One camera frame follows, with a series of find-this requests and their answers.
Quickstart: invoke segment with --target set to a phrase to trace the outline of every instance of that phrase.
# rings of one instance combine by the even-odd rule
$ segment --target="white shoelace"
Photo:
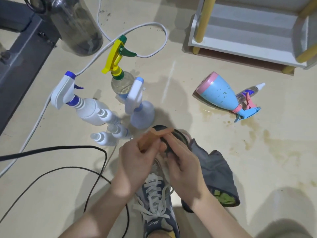
[[[144,187],[147,188],[146,193],[149,194],[149,206],[150,210],[145,209],[144,203],[140,200],[139,197],[138,201],[139,204],[133,204],[133,208],[141,212],[143,218],[149,222],[153,219],[157,219],[158,217],[169,218],[170,216],[165,214],[166,211],[166,196],[171,195],[169,192],[165,194],[166,189],[169,187],[165,185],[163,190],[158,187],[157,185],[162,183],[163,178],[157,176],[156,180],[151,180],[148,183],[144,184]]]

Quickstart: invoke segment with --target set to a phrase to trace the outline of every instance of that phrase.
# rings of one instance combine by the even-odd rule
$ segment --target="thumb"
[[[151,146],[148,148],[148,150],[144,153],[146,159],[154,160],[155,156],[159,152],[160,147],[161,147],[161,140],[160,139],[155,140],[151,144]]]
[[[179,177],[180,176],[180,168],[176,160],[176,156],[172,153],[167,154],[167,164],[170,172],[170,177]]]

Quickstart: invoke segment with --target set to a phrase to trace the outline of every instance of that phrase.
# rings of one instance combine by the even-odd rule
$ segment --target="person's right hand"
[[[203,197],[210,195],[199,159],[174,135],[167,134],[164,138],[176,154],[171,152],[167,154],[171,186],[180,198],[193,209]]]

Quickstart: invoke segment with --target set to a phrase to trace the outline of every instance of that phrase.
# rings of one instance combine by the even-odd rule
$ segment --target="forearm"
[[[110,187],[97,203],[59,238],[106,238],[128,201],[129,197],[117,195]]]
[[[193,211],[213,238],[251,238],[210,193],[195,204]]]

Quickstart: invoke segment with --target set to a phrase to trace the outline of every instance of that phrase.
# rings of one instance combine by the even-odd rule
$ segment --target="orange object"
[[[154,141],[171,132],[174,132],[174,128],[166,128],[160,131],[156,131],[154,128],[151,128],[138,140],[139,150],[141,152],[147,151],[147,149],[151,146],[151,144],[153,144]]]

